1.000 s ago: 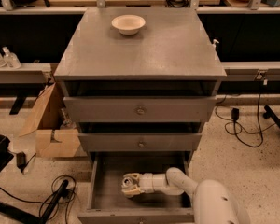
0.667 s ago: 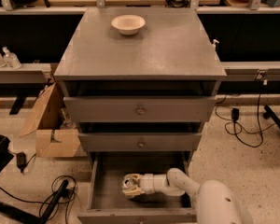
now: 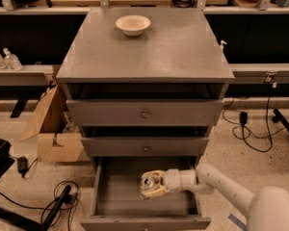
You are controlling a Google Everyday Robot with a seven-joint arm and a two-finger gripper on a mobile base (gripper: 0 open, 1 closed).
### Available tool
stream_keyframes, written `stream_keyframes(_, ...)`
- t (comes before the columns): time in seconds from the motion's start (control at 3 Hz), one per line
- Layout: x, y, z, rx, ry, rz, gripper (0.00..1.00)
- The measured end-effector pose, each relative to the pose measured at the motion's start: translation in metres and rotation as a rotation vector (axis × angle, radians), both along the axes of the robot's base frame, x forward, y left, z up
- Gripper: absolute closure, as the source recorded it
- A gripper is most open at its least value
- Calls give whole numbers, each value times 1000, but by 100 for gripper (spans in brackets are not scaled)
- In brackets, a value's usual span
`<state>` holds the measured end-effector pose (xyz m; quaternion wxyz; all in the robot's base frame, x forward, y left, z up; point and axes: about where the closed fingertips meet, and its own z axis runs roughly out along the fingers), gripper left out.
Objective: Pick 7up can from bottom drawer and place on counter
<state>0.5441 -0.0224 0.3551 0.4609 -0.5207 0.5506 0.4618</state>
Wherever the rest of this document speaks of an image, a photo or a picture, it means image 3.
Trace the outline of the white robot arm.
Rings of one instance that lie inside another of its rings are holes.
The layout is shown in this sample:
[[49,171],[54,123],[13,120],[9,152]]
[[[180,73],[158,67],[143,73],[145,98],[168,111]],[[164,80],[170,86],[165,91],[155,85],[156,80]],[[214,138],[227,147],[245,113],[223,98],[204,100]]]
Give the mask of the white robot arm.
[[142,175],[144,199],[167,193],[211,193],[219,191],[247,219],[248,231],[289,231],[289,192],[266,186],[251,192],[208,163],[195,169],[147,171]]

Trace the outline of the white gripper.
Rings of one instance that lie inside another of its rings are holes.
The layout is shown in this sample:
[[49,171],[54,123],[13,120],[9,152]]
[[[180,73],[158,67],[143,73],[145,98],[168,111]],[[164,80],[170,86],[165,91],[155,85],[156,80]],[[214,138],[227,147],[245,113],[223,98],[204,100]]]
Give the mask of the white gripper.
[[182,191],[181,175],[179,169],[169,169],[166,172],[163,170],[147,171],[142,175],[142,178],[153,178],[155,181],[160,181],[163,178],[163,186],[157,185],[150,189],[141,188],[142,198],[159,197],[168,192]]

